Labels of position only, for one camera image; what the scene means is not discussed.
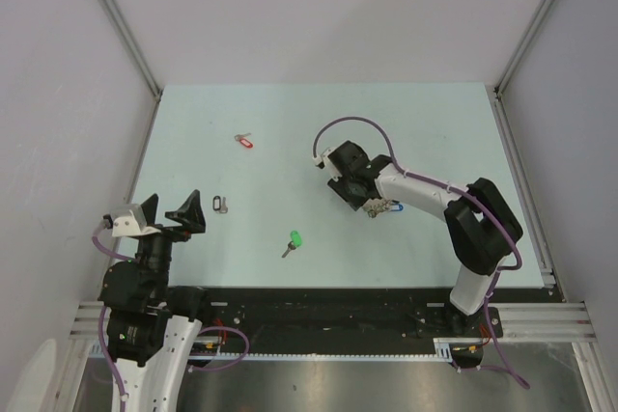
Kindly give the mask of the large metal keyring disc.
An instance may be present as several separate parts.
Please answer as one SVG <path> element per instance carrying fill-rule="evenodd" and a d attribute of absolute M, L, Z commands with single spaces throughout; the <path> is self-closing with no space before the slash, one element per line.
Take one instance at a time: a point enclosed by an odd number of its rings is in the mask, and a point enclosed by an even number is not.
<path fill-rule="evenodd" d="M 390 200 L 370 199 L 362 207 L 370 218 L 376 218 L 380 214 L 389 212 L 393 206 Z"/>

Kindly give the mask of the key with blue tag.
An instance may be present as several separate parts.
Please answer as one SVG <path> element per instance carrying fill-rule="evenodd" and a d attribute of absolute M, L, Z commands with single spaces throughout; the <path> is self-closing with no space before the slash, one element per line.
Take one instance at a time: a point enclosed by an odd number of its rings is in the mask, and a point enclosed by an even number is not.
<path fill-rule="evenodd" d="M 404 206 L 400 203 L 392 203 L 390 205 L 389 211 L 390 212 L 402 212 L 404 209 Z"/>

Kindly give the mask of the key with black tag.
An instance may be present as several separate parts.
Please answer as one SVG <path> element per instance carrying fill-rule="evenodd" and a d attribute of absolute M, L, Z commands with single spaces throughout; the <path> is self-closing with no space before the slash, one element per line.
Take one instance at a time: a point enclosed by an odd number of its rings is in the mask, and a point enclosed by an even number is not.
<path fill-rule="evenodd" d="M 216 213 L 226 214 L 228 212 L 226 198 L 219 195 L 214 196 L 212 198 L 212 209 Z"/>

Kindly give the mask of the key with green tag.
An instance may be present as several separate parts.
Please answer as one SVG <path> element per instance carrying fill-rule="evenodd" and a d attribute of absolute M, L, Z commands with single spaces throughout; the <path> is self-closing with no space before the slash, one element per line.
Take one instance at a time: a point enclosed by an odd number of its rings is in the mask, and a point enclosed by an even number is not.
<path fill-rule="evenodd" d="M 281 258 L 285 259 L 292 251 L 301 247 L 302 244 L 303 244 L 303 241 L 302 241 L 300 233 L 298 231 L 291 231 L 290 241 L 288 242 L 286 250 L 282 254 Z"/>

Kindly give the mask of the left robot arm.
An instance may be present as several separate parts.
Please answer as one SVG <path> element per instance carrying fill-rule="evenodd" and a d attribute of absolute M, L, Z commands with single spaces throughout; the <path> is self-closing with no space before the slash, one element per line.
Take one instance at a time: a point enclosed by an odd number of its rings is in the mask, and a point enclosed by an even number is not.
<path fill-rule="evenodd" d="M 114 260 L 98 297 L 98 338 L 117 385 L 116 411 L 174 411 L 191 348 L 213 323 L 204 288 L 169 284 L 173 246 L 204 233 L 200 193 L 169 224 L 156 221 L 157 195 L 104 215 L 92 241 Z"/>

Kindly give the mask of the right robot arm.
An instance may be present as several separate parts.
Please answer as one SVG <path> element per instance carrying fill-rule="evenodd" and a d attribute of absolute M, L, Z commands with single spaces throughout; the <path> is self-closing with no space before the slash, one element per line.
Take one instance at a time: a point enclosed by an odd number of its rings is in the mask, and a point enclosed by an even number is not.
<path fill-rule="evenodd" d="M 484 178 L 465 190 L 424 179 L 381 154 L 371 159 L 346 141 L 314 158 L 329 172 L 327 185 L 352 209 L 377 215 L 392 203 L 415 207 L 446 224 L 460 270 L 445 304 L 443 329 L 467 336 L 480 324 L 486 297 L 492 294 L 498 269 L 514 254 L 522 238 L 520 222 L 496 185 Z"/>

